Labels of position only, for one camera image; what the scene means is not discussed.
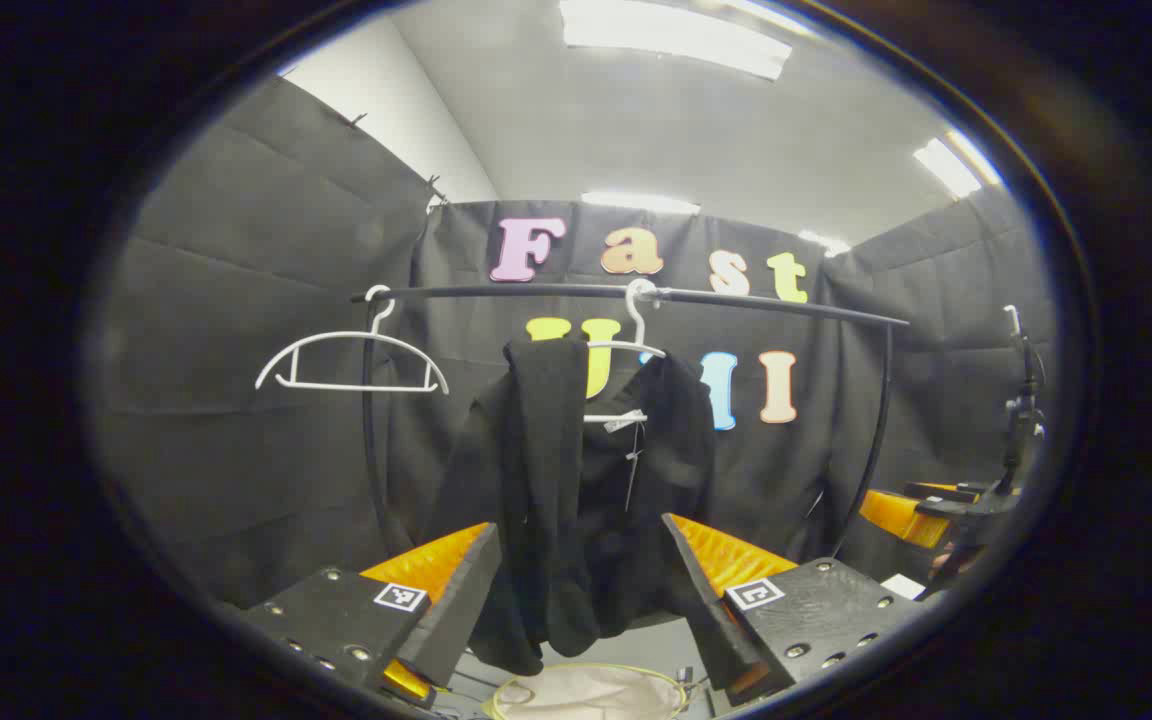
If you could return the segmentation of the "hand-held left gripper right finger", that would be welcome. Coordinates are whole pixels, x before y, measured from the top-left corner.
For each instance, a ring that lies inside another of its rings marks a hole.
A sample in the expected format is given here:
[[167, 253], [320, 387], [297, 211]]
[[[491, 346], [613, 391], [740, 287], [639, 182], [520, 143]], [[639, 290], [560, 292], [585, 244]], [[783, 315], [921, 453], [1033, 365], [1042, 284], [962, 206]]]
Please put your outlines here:
[[838, 559], [795, 564], [672, 511], [660, 521], [669, 597], [733, 706], [820, 683], [925, 611]]

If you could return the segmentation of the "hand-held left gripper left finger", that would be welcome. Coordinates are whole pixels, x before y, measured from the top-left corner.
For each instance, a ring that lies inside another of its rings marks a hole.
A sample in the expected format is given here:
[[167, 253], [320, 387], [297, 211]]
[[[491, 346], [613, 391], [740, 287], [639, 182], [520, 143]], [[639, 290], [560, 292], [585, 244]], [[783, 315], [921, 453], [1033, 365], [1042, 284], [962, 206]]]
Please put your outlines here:
[[467, 651], [500, 560], [484, 521], [366, 570], [323, 568], [236, 616], [355, 691], [429, 703]]

